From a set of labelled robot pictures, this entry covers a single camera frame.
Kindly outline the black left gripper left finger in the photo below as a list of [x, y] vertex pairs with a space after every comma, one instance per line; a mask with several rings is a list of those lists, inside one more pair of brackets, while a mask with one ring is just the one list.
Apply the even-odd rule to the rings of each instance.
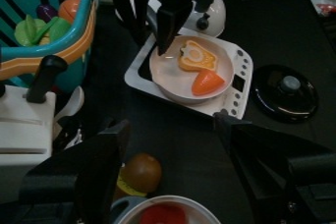
[[121, 121], [69, 147], [26, 175], [19, 224], [109, 224], [127, 149], [130, 122]]

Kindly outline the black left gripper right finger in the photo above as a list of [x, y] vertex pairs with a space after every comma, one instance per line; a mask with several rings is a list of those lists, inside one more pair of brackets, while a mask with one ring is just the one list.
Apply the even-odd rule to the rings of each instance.
[[336, 224], [336, 151], [221, 111], [214, 127], [255, 224]]

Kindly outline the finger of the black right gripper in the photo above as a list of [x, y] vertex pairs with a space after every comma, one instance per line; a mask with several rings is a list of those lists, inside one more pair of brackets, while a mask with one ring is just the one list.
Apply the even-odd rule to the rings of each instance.
[[194, 4], [191, 0], [163, 0], [157, 13], [157, 43], [161, 55], [167, 52], [175, 36], [191, 15], [193, 9]]
[[114, 2], [134, 41], [138, 45], [143, 45], [149, 0], [114, 0]]

